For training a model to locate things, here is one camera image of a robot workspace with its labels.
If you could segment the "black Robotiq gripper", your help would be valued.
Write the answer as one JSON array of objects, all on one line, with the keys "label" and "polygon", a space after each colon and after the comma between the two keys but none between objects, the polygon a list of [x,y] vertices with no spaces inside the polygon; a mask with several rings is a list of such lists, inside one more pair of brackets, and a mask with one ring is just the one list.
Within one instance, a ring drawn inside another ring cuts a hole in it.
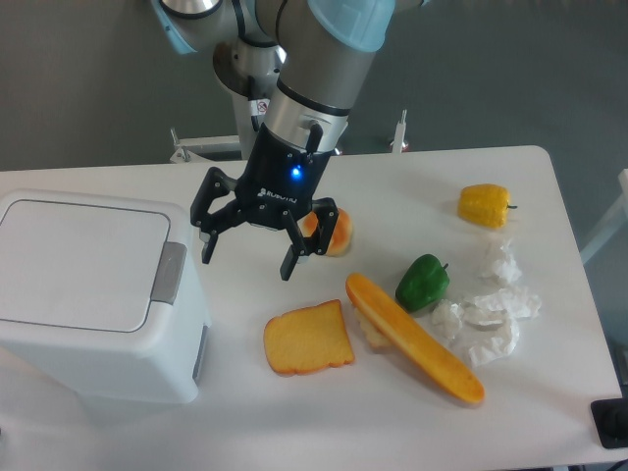
[{"label": "black Robotiq gripper", "polygon": [[[288,232],[291,245],[280,268],[283,281],[289,280],[301,258],[327,253],[339,210],[330,197],[313,198],[331,157],[329,151],[318,150],[322,137],[323,128],[312,122],[305,146],[299,148],[262,126],[240,178],[231,178],[218,167],[207,171],[190,206],[190,223],[203,241],[203,264],[210,263],[219,235],[242,223]],[[235,199],[211,213],[212,203],[230,193]],[[312,235],[304,236],[297,222],[312,211],[317,226]]]}]

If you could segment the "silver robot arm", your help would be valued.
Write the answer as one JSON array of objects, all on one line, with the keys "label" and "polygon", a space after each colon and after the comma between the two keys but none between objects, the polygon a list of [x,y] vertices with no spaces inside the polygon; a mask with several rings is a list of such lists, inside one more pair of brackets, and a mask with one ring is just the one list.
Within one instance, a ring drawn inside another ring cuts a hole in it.
[{"label": "silver robot arm", "polygon": [[209,262],[219,236],[241,224],[288,234],[281,267],[327,252],[339,218],[317,186],[393,15],[406,1],[156,1],[153,10],[180,54],[213,53],[232,96],[238,178],[209,170],[190,221]]}]

